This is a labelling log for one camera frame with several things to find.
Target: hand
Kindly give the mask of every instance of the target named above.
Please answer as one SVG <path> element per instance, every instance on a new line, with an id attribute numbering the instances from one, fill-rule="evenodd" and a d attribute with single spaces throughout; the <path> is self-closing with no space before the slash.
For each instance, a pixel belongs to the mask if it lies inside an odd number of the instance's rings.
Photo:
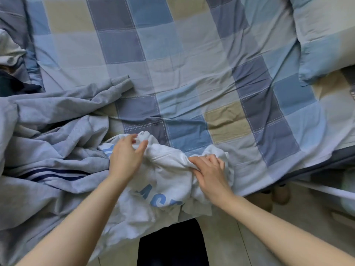
<path id="1" fill-rule="evenodd" d="M 195 164 L 199 171 L 192 169 L 203 193 L 210 201 L 221 207 L 234 196 L 224 177 L 224 162 L 214 154 L 206 157 L 189 157 L 189 161 Z"/>
<path id="2" fill-rule="evenodd" d="M 148 145 L 148 140 L 141 142 L 135 150 L 132 144 L 136 142 L 136 137 L 137 134 L 130 134 L 121 138 L 115 145 L 110 156 L 109 177 L 119 178 L 128 183 L 134 173 L 138 171 L 143 160 L 144 151 Z"/>

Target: black pants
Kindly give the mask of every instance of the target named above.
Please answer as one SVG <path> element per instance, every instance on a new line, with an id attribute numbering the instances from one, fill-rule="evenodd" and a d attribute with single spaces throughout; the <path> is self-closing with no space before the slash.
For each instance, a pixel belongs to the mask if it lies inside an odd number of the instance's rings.
<path id="1" fill-rule="evenodd" d="M 140 239 L 137 266 L 208 266 L 196 219 L 173 224 Z"/>

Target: light blue pillowcase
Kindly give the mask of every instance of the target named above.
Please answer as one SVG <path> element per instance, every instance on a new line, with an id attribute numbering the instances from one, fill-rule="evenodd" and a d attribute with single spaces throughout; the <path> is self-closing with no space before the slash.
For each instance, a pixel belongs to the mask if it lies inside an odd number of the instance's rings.
<path id="1" fill-rule="evenodd" d="M 301 43 L 302 85 L 355 64 L 355 0 L 290 0 Z"/>

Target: navy stripe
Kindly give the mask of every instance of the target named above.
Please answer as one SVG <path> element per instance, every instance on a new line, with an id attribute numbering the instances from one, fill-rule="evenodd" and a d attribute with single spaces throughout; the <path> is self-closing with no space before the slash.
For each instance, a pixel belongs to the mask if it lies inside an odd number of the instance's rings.
<path id="1" fill-rule="evenodd" d="M 48 177 L 57 177 L 57 178 L 61 178 L 61 179 L 68 180 L 68 181 L 75 181 L 75 180 L 82 179 L 82 178 L 86 177 L 86 175 L 69 177 L 69 176 L 59 176 L 57 174 L 50 174 L 49 173 L 49 174 L 37 176 L 34 179 L 32 179 L 31 181 L 38 182 L 38 181 L 41 181 L 41 180 L 46 179 Z"/>
<path id="2" fill-rule="evenodd" d="M 42 172 L 53 172 L 53 173 L 78 173 L 78 174 L 85 174 L 89 175 L 89 173 L 80 171 L 80 170 L 67 170 L 67 169 L 51 169 L 51 168 L 40 168 L 40 169 L 35 169 L 30 172 L 27 172 L 21 176 L 18 176 L 17 178 L 25 179 L 27 177 L 30 177 L 31 175 L 34 175 L 36 173 L 42 173 Z"/>

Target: tiled floor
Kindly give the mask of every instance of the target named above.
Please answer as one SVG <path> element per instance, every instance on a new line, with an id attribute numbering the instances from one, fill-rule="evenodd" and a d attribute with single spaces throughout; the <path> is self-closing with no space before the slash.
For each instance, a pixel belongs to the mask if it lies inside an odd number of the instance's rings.
<path id="1" fill-rule="evenodd" d="M 355 230 L 334 221 L 308 189 L 291 185 L 292 199 L 286 206 L 274 205 L 273 214 L 355 256 Z M 210 266 L 283 265 L 243 225 L 219 209 L 212 217 L 197 218 Z M 101 256 L 89 266 L 135 266 L 139 241 Z"/>

